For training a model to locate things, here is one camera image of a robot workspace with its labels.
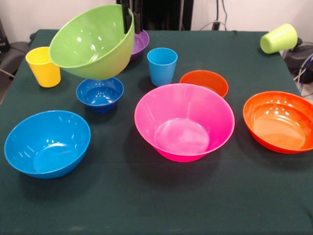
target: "yellow cup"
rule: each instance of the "yellow cup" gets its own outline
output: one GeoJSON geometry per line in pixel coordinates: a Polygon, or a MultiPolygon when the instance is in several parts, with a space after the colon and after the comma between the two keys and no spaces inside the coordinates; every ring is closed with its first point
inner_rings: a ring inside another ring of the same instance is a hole
{"type": "Polygon", "coordinates": [[[49,47],[38,47],[31,50],[26,55],[26,61],[40,86],[48,88],[60,83],[60,68],[50,60],[49,47]]]}

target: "cup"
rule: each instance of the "cup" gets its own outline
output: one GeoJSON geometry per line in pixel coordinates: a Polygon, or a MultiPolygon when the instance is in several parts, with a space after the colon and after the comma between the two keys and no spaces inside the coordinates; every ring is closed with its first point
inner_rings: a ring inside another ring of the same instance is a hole
{"type": "Polygon", "coordinates": [[[169,48],[155,48],[148,55],[151,82],[156,87],[172,83],[177,54],[169,48]]]}
{"type": "Polygon", "coordinates": [[[50,60],[49,47],[31,50],[26,55],[26,61],[40,86],[49,88],[60,83],[60,68],[50,60]]]}
{"type": "Polygon", "coordinates": [[[291,24],[285,23],[273,31],[265,34],[261,40],[261,49],[266,54],[272,54],[282,50],[294,48],[298,41],[298,35],[291,24]]]}

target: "orange bowl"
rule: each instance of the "orange bowl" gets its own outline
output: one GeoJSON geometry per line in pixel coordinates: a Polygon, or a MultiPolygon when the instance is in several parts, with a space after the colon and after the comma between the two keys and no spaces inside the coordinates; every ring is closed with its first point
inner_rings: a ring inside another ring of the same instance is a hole
{"type": "Polygon", "coordinates": [[[244,105],[244,120],[264,147],[285,154],[313,149],[313,105],[286,92],[262,92],[244,105]]]}
{"type": "Polygon", "coordinates": [[[228,92],[227,81],[222,76],[212,71],[195,70],[188,72],[181,77],[179,83],[189,83],[206,87],[223,98],[228,92]]]}

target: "dark blue bowl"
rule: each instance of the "dark blue bowl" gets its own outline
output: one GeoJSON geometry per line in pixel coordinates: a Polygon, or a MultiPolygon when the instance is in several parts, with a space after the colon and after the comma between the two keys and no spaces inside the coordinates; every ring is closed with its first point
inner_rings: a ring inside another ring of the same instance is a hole
{"type": "Polygon", "coordinates": [[[4,144],[16,170],[40,179],[64,176],[83,159],[91,138],[86,121],[68,111],[38,113],[20,122],[4,144]]]}
{"type": "Polygon", "coordinates": [[[105,114],[114,109],[123,93],[124,86],[115,77],[102,81],[86,79],[76,90],[77,98],[99,114],[105,114]]]}

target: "cable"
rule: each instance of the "cable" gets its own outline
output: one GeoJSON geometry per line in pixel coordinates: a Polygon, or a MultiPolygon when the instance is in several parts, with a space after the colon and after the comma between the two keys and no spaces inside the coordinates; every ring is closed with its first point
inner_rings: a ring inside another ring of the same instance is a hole
{"type": "Polygon", "coordinates": [[[312,56],[313,56],[313,53],[312,53],[311,55],[309,55],[309,56],[306,58],[306,60],[305,60],[305,61],[303,62],[303,64],[300,66],[300,70],[299,70],[298,76],[294,79],[294,80],[298,80],[298,82],[297,82],[298,87],[299,87],[299,85],[300,85],[300,76],[301,76],[301,74],[302,74],[303,67],[304,67],[304,65],[306,64],[306,62],[307,62],[308,60],[312,59],[312,56]]]}
{"type": "Polygon", "coordinates": [[[219,0],[216,0],[216,21],[219,20],[219,0]]]}
{"type": "Polygon", "coordinates": [[[308,96],[311,96],[311,95],[313,95],[313,93],[311,93],[311,94],[306,94],[306,95],[302,96],[302,98],[308,97],[308,96]]]}
{"type": "MultiPolygon", "coordinates": [[[[301,43],[299,46],[305,45],[305,44],[313,45],[313,43],[311,43],[311,42],[303,42],[303,43],[301,43]]],[[[286,55],[286,52],[287,52],[287,51],[289,51],[289,50],[284,50],[284,51],[283,51],[283,54],[282,54],[283,59],[285,58],[285,55],[286,55]]]]}
{"type": "Polygon", "coordinates": [[[224,5],[224,0],[222,0],[222,4],[223,4],[223,10],[224,10],[224,12],[225,12],[225,15],[226,15],[226,17],[225,17],[225,25],[226,25],[226,22],[227,22],[227,12],[226,12],[226,10],[225,10],[225,5],[224,5]]]}
{"type": "Polygon", "coordinates": [[[213,23],[215,23],[215,22],[218,22],[218,23],[224,25],[225,31],[227,31],[226,25],[225,25],[223,22],[221,22],[221,21],[212,21],[212,22],[210,22],[210,23],[207,23],[205,26],[203,26],[201,29],[199,29],[199,31],[203,30],[205,27],[207,27],[207,26],[209,26],[210,24],[213,24],[213,23]]]}
{"type": "Polygon", "coordinates": [[[12,49],[14,49],[14,50],[18,50],[19,52],[21,52],[21,53],[23,53],[23,54],[27,54],[27,52],[26,52],[26,51],[23,51],[23,50],[18,49],[18,48],[16,48],[16,47],[12,47],[12,46],[10,46],[10,48],[12,48],[12,49]]]}
{"type": "Polygon", "coordinates": [[[301,86],[300,86],[300,93],[302,93],[305,74],[306,74],[306,71],[307,71],[307,69],[308,69],[308,67],[309,67],[309,65],[310,65],[310,63],[311,63],[311,61],[312,61],[312,56],[311,56],[311,58],[307,61],[306,65],[305,65],[305,71],[304,71],[304,74],[303,74],[303,76],[302,76],[302,81],[301,81],[301,86]]]}
{"type": "Polygon", "coordinates": [[[10,77],[14,77],[14,75],[12,75],[12,74],[10,74],[9,72],[4,71],[4,70],[2,70],[2,69],[0,69],[0,72],[3,72],[3,73],[5,73],[6,75],[9,75],[10,77]]]}

